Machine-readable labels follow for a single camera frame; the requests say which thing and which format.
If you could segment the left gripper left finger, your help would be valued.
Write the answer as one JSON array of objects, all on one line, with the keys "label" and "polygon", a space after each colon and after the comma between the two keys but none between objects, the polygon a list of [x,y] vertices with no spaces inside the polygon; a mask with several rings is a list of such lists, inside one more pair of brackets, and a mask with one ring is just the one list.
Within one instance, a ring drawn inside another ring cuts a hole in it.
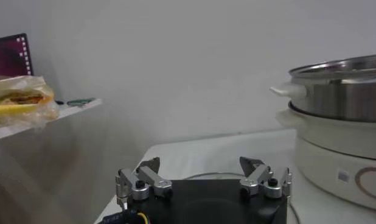
[{"label": "left gripper left finger", "polygon": [[116,202],[123,209],[128,208],[128,199],[133,201],[146,201],[152,192],[155,197],[169,200],[173,196],[171,180],[166,180],[158,175],[160,158],[155,157],[143,161],[134,171],[119,169],[116,182]]}]

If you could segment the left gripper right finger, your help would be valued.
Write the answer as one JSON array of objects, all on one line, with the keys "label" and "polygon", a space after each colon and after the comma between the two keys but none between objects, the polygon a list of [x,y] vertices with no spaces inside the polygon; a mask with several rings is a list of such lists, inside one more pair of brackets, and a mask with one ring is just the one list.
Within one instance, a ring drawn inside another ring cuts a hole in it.
[{"label": "left gripper right finger", "polygon": [[244,177],[240,180],[240,194],[248,199],[263,191],[271,199],[291,198],[292,173],[288,167],[272,169],[259,159],[240,157]]}]

